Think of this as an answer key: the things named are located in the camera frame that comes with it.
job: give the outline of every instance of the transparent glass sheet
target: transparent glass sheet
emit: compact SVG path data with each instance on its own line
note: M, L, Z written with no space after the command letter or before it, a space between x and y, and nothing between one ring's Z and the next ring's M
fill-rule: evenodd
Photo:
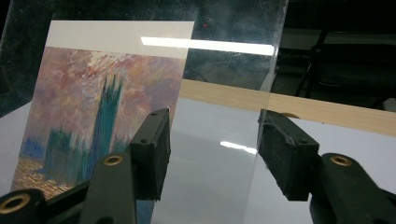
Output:
M89 4L78 0L14 0L2 38L1 66L8 74L27 74L32 80L22 78L17 88L28 85L33 89L51 20L193 22L187 36L175 35L186 33L186 24L178 23L172 32L157 27L155 32L136 32L136 38L141 40L142 48L157 55L169 49L185 51L183 78L196 81L192 85L208 82L264 91L267 94L260 106L267 108L286 4L286 0ZM29 35L18 34L21 28ZM146 23L133 30L153 28ZM24 48L12 44L19 37L25 38L21 42ZM11 60L16 59L15 52L29 58L20 57L15 63ZM12 94L2 104L21 95ZM29 94L15 104L26 103ZM243 223L257 158L257 118L242 109L179 98L171 131L171 159L152 223Z

